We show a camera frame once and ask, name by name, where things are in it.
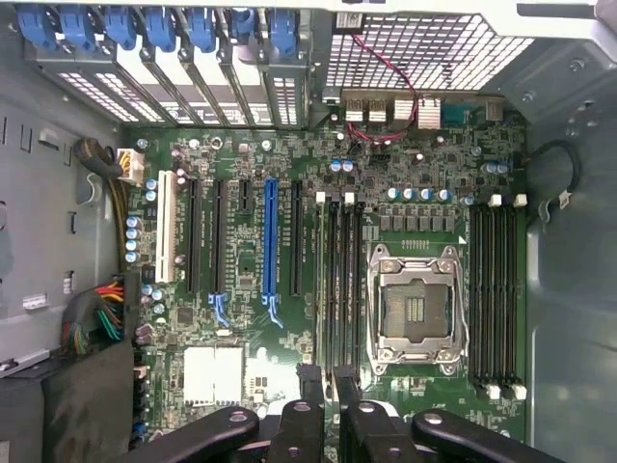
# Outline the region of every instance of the red wire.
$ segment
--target red wire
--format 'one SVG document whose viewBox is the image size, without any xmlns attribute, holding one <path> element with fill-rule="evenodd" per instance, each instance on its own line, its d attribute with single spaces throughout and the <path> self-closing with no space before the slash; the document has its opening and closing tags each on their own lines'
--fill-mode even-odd
<svg viewBox="0 0 617 463">
<path fill-rule="evenodd" d="M 370 142 L 382 143 L 382 142 L 385 142 L 386 140 L 396 140 L 401 135 L 403 135 L 407 131 L 407 129 L 410 127 L 410 125 L 414 123 L 414 121 L 416 120 L 417 108 L 418 108 L 416 89 L 414 88 L 414 85 L 412 84 L 412 81 L 407 76 L 407 74 L 405 74 L 405 72 L 403 72 L 399 67 L 393 65 L 389 60 L 384 58 L 380 53 L 376 52 L 374 49 L 372 49 L 370 46 L 364 43 L 364 41 L 359 36 L 352 36 L 352 37 L 356 45 L 358 45 L 360 48 L 362 48 L 363 50 L 373 55 L 375 58 L 381 61 L 384 65 L 386 65 L 386 68 L 393 70 L 397 75 L 399 75 L 405 80 L 405 83 L 407 84 L 407 86 L 412 92 L 412 95 L 414 96 L 414 104 L 412 105 L 412 113 L 407 119 L 407 124 L 405 125 L 405 127 L 403 127 L 398 132 L 394 132 L 388 135 L 371 136 L 371 135 L 368 135 L 366 132 L 363 132 L 362 130 L 355 128 L 352 123 L 347 123 L 347 131 L 349 132 L 350 136 L 356 136 L 358 138 L 362 138 L 363 140 L 370 141 Z"/>
</svg>

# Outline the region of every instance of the pci express slot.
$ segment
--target pci express slot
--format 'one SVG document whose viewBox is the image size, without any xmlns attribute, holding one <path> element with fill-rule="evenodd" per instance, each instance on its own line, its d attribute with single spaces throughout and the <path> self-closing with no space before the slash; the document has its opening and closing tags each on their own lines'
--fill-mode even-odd
<svg viewBox="0 0 617 463">
<path fill-rule="evenodd" d="M 360 376 L 360 329 L 362 323 L 362 215 L 364 204 L 357 203 L 354 208 L 351 226 L 351 365 Z"/>
<path fill-rule="evenodd" d="M 328 220 L 326 222 L 326 379 L 332 384 L 335 366 L 335 330 L 336 330 L 336 223 L 339 201 L 326 201 Z"/>
<path fill-rule="evenodd" d="M 291 182 L 291 259 L 289 263 L 289 294 L 302 295 L 302 235 L 304 230 L 302 210 L 302 182 Z"/>
<path fill-rule="evenodd" d="M 227 245 L 228 186 L 225 180 L 212 184 L 212 220 L 210 222 L 210 293 L 208 303 L 214 308 L 217 321 L 228 327 L 225 317 L 225 249 Z"/>
<path fill-rule="evenodd" d="M 338 254 L 338 362 L 349 365 L 347 360 L 348 328 L 349 328 L 349 285 L 351 266 L 351 230 L 353 205 L 346 204 L 340 207 L 339 254 Z"/>
<path fill-rule="evenodd" d="M 176 175 L 171 171 L 158 173 L 158 217 L 156 220 L 156 283 L 174 279 L 175 187 Z"/>
<path fill-rule="evenodd" d="M 200 291 L 201 280 L 201 181 L 199 179 L 188 180 L 188 194 L 186 292 L 194 294 Z"/>
<path fill-rule="evenodd" d="M 277 294 L 279 234 L 279 181 L 266 179 L 264 188 L 263 216 L 263 275 L 261 303 L 268 308 L 270 319 L 282 328 L 279 319 L 279 295 Z"/>
</svg>

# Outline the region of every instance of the metal mesh grille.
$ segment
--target metal mesh grille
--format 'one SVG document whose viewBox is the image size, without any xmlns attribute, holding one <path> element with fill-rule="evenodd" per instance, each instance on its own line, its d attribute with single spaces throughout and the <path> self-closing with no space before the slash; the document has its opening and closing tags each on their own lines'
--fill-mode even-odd
<svg viewBox="0 0 617 463">
<path fill-rule="evenodd" d="M 496 36 L 480 15 L 369 15 L 363 39 L 406 72 L 417 90 L 458 91 L 479 90 L 533 42 Z M 406 87 L 351 36 L 333 36 L 327 85 Z"/>
<path fill-rule="evenodd" d="M 112 92 L 126 101 L 131 107 L 135 108 L 142 116 L 148 119 L 151 123 L 161 123 L 163 118 L 161 118 L 156 111 L 152 109 L 152 107 L 145 103 L 141 98 L 139 98 L 133 91 L 127 88 L 122 81 L 112 73 L 106 74 L 95 74 L 94 75 L 98 80 L 100 80 L 103 84 L 109 87 Z"/>
<path fill-rule="evenodd" d="M 135 116 L 117 104 L 112 98 L 88 82 L 88 80 L 86 80 L 80 73 L 60 72 L 58 75 L 65 79 L 75 89 L 80 91 L 82 94 L 89 96 L 99 106 L 112 113 L 124 123 L 137 123 L 139 121 Z"/>
<path fill-rule="evenodd" d="M 281 123 L 283 125 L 295 125 L 298 123 L 295 86 L 295 79 L 293 78 L 274 78 L 274 88 L 277 94 L 279 114 L 281 115 Z"/>
</svg>

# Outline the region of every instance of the capacitor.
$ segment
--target capacitor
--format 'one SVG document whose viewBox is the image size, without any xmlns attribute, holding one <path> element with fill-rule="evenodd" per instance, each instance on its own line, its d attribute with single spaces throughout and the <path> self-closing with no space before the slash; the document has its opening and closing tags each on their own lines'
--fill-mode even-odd
<svg viewBox="0 0 617 463">
<path fill-rule="evenodd" d="M 139 253 L 136 253 L 135 251 L 129 251 L 124 255 L 124 260 L 126 260 L 128 263 L 135 263 L 137 260 L 139 260 L 139 257 Z"/>
<path fill-rule="evenodd" d="M 417 166 L 424 160 L 424 154 L 421 152 L 416 153 L 414 158 L 412 159 L 412 166 Z"/>
<path fill-rule="evenodd" d="M 152 311 L 157 315 L 162 315 L 165 313 L 165 306 L 163 304 L 154 304 L 152 306 Z"/>
<path fill-rule="evenodd" d="M 470 206 L 470 205 L 473 205 L 474 203 L 475 203 L 475 198 L 473 197 L 473 195 L 466 195 L 463 198 L 461 198 L 462 205 Z"/>
<path fill-rule="evenodd" d="M 147 190 L 155 190 L 156 187 L 158 186 L 158 181 L 156 181 L 154 178 L 149 178 L 148 180 L 146 180 L 146 189 Z"/>
<path fill-rule="evenodd" d="M 142 219 L 134 215 L 126 217 L 126 226 L 130 229 L 140 229 L 142 227 Z"/>
<path fill-rule="evenodd" d="M 153 291 L 154 288 L 152 287 L 152 285 L 142 285 L 142 294 L 144 294 L 145 296 L 151 296 Z"/>
<path fill-rule="evenodd" d="M 154 301 L 161 301 L 164 297 L 165 291 L 163 289 L 157 288 L 152 292 L 152 300 Z"/>
<path fill-rule="evenodd" d="M 125 235 L 128 239 L 137 239 L 142 235 L 142 232 L 137 229 L 126 229 Z"/>
<path fill-rule="evenodd" d="M 501 176 L 505 176 L 508 172 L 510 172 L 510 166 L 508 166 L 505 162 L 499 162 L 497 164 L 497 173 Z"/>
<path fill-rule="evenodd" d="M 482 164 L 482 172 L 485 174 L 496 174 L 497 172 L 497 163 L 496 162 L 485 162 Z"/>
<path fill-rule="evenodd" d="M 124 243 L 126 251 L 137 251 L 137 241 L 134 239 L 127 239 Z"/>
<path fill-rule="evenodd" d="M 332 172 L 340 172 L 340 170 L 342 169 L 342 165 L 340 164 L 340 161 L 335 159 L 330 163 L 330 170 Z"/>
<path fill-rule="evenodd" d="M 437 198 L 440 201 L 448 201 L 451 197 L 452 195 L 450 194 L 448 190 L 440 190 L 439 193 L 437 194 Z"/>
<path fill-rule="evenodd" d="M 433 198 L 432 188 L 422 188 L 420 190 L 420 199 L 423 201 L 430 201 Z"/>
</svg>

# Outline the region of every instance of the blue capacitor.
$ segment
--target blue capacitor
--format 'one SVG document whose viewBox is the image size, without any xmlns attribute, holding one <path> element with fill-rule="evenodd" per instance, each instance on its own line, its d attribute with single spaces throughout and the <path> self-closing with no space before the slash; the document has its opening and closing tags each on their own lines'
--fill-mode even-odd
<svg viewBox="0 0 617 463">
<path fill-rule="evenodd" d="M 510 166 L 508 166 L 505 162 L 500 162 L 497 164 L 497 173 L 501 176 L 505 176 L 510 171 Z"/>
<path fill-rule="evenodd" d="M 466 195 L 463 198 L 461 198 L 461 204 L 462 205 L 474 205 L 475 204 L 475 198 L 473 197 L 473 195 Z"/>
<path fill-rule="evenodd" d="M 137 241 L 134 239 L 127 239 L 124 243 L 126 251 L 137 251 Z"/>
<path fill-rule="evenodd" d="M 273 8 L 270 12 L 270 40 L 284 57 L 296 54 L 296 14 Z"/>
<path fill-rule="evenodd" d="M 330 170 L 332 172 L 340 172 L 341 169 L 342 165 L 340 164 L 340 161 L 338 159 L 335 159 L 330 163 Z"/>
<path fill-rule="evenodd" d="M 142 294 L 145 296 L 151 296 L 153 291 L 152 285 L 142 285 Z"/>
<path fill-rule="evenodd" d="M 36 48 L 44 50 L 58 49 L 54 27 L 47 16 L 44 5 L 17 3 L 17 22 L 23 37 Z"/>
<path fill-rule="evenodd" d="M 216 34 L 211 8 L 189 8 L 186 12 L 188 35 L 191 43 L 203 53 L 216 49 Z"/>
<path fill-rule="evenodd" d="M 155 190 L 157 186 L 158 186 L 158 181 L 156 181 L 154 178 L 149 178 L 148 180 L 146 180 L 147 190 Z"/>
<path fill-rule="evenodd" d="M 88 17 L 86 5 L 61 5 L 60 25 L 65 39 L 76 48 L 85 51 L 96 50 L 94 27 Z"/>
<path fill-rule="evenodd" d="M 165 53 L 175 50 L 175 31 L 172 22 L 172 9 L 146 7 L 146 33 L 148 40 Z"/>
<path fill-rule="evenodd" d="M 482 165 L 482 172 L 485 174 L 496 174 L 497 172 L 497 163 L 496 162 L 486 162 Z"/>
<path fill-rule="evenodd" d="M 105 7 L 105 32 L 124 50 L 132 50 L 137 43 L 133 11 L 129 7 Z"/>
<path fill-rule="evenodd" d="M 422 188 L 420 190 L 420 199 L 423 201 L 430 201 L 433 198 L 432 188 Z"/>
<path fill-rule="evenodd" d="M 137 260 L 139 260 L 139 257 L 139 253 L 129 251 L 124 255 L 124 260 L 126 260 L 128 263 L 135 263 Z"/>
<path fill-rule="evenodd" d="M 440 190 L 439 193 L 437 194 L 437 199 L 443 202 L 448 201 L 451 197 L 452 195 L 450 194 L 448 190 Z"/>
<path fill-rule="evenodd" d="M 142 227 L 142 219 L 134 215 L 126 217 L 126 226 L 130 229 L 140 229 Z"/>
</svg>

